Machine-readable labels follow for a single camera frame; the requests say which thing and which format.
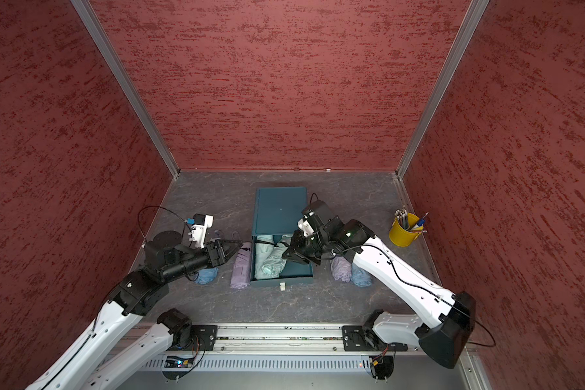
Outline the green umbrella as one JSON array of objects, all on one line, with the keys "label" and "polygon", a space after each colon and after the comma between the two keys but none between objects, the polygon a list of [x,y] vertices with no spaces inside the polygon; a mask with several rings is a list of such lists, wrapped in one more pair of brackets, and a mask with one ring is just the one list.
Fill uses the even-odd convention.
[{"label": "green umbrella", "polygon": [[275,242],[272,235],[261,235],[256,237],[255,242],[255,268],[254,277],[255,279],[264,280],[268,279],[269,275],[263,271],[265,261],[271,255],[271,252],[275,248]]},{"label": "green umbrella", "polygon": [[281,272],[284,271],[287,260],[283,255],[289,248],[291,240],[291,235],[283,235],[266,258],[263,264],[263,273],[268,279],[279,278]]}]

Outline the teal drawer cabinet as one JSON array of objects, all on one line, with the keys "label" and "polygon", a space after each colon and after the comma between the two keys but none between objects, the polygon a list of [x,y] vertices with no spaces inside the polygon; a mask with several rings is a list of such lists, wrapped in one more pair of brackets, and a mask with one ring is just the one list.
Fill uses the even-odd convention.
[{"label": "teal drawer cabinet", "polygon": [[314,271],[310,264],[287,261],[284,270],[274,279],[255,277],[255,244],[259,236],[271,236],[277,243],[283,235],[291,235],[297,230],[297,222],[302,210],[307,206],[306,187],[259,188],[256,193],[252,227],[252,261],[250,285],[255,288],[286,287],[299,284],[312,284]]}]

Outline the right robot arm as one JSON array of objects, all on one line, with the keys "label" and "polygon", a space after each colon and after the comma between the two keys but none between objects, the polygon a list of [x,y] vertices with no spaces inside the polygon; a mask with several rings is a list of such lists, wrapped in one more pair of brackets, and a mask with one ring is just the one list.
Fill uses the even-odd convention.
[{"label": "right robot arm", "polygon": [[427,279],[395,255],[365,224],[343,223],[323,201],[302,211],[298,229],[283,257],[315,263],[342,257],[390,288],[414,315],[381,311],[370,332],[385,344],[422,349],[434,362],[453,369],[476,325],[476,301],[467,292],[454,293]]}]

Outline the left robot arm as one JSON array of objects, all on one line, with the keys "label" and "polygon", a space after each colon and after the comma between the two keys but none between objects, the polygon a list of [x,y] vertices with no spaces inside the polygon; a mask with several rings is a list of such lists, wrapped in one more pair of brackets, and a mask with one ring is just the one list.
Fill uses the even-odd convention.
[{"label": "left robot arm", "polygon": [[140,339],[110,361],[103,360],[168,294],[170,283],[224,265],[243,245],[240,240],[215,239],[194,249],[182,240],[181,233],[166,231],[146,242],[143,268],[129,273],[112,289],[91,325],[29,388],[115,389],[163,351],[205,349],[205,342],[191,331],[191,319],[170,309]]}]

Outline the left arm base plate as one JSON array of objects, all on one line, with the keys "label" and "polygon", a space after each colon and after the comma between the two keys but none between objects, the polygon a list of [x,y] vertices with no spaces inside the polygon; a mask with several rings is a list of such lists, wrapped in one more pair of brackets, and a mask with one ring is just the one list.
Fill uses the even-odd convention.
[{"label": "left arm base plate", "polygon": [[173,350],[210,352],[214,349],[219,327],[216,325],[191,325],[174,336]]}]

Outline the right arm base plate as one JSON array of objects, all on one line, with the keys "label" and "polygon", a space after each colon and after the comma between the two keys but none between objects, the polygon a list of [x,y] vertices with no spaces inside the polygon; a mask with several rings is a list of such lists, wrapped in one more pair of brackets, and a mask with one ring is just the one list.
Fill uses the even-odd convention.
[{"label": "right arm base plate", "polygon": [[387,344],[370,328],[345,325],[341,328],[344,350],[347,352],[406,352],[408,346],[401,343]]}]

